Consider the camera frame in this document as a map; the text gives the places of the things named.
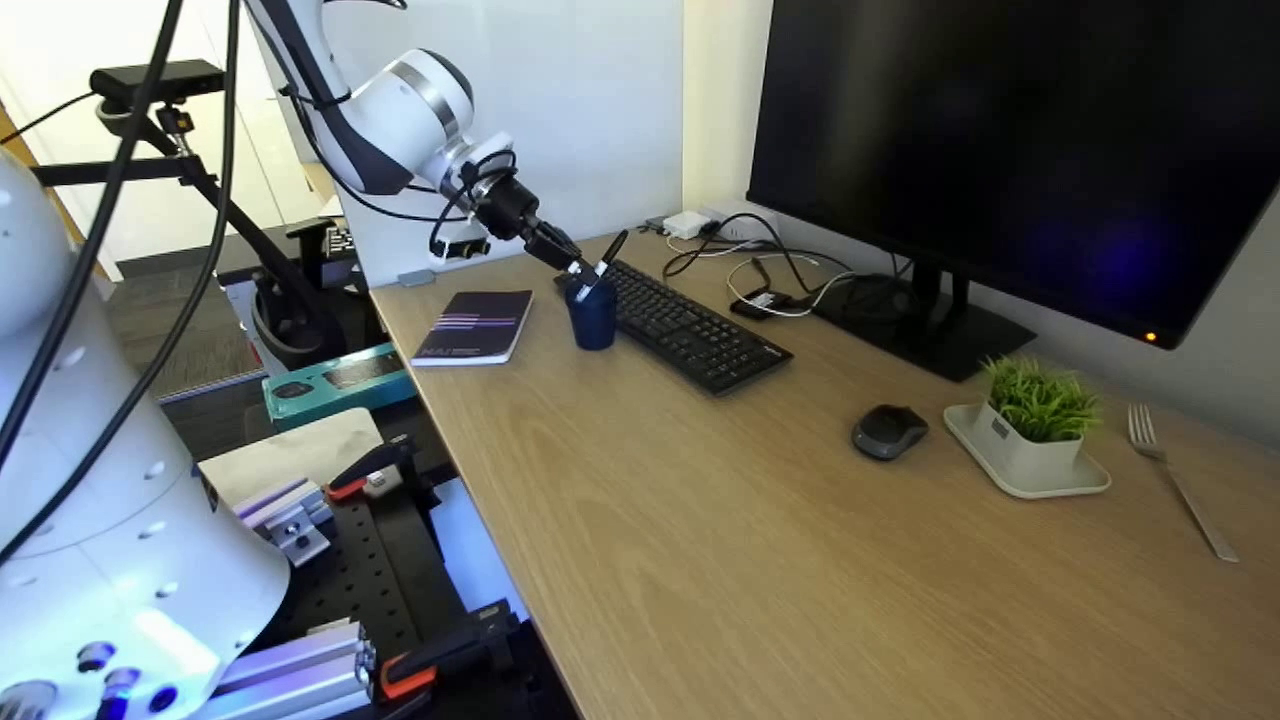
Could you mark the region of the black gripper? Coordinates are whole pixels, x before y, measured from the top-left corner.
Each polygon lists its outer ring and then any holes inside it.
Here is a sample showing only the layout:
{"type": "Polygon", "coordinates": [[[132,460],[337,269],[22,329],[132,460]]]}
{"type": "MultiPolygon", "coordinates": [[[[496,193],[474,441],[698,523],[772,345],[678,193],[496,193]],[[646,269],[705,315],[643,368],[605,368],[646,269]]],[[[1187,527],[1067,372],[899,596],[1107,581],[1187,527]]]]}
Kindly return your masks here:
{"type": "Polygon", "coordinates": [[[576,284],[587,278],[587,259],[576,259],[579,250],[541,217],[541,201],[514,179],[504,176],[496,179],[479,206],[474,219],[496,238],[496,242],[520,242],[529,255],[545,266],[567,266],[558,281],[576,284]]]}

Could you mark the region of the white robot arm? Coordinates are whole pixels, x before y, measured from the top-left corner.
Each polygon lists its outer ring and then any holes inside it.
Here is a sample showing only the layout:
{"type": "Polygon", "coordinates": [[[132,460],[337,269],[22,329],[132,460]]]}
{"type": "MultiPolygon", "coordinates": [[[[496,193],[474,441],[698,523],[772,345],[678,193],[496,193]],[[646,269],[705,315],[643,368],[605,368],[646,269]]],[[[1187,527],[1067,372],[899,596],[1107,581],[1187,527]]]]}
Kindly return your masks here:
{"type": "Polygon", "coordinates": [[[132,358],[91,266],[36,172],[0,158],[0,713],[196,720],[291,567],[208,489],[152,394],[210,338],[210,284],[132,358]]]}

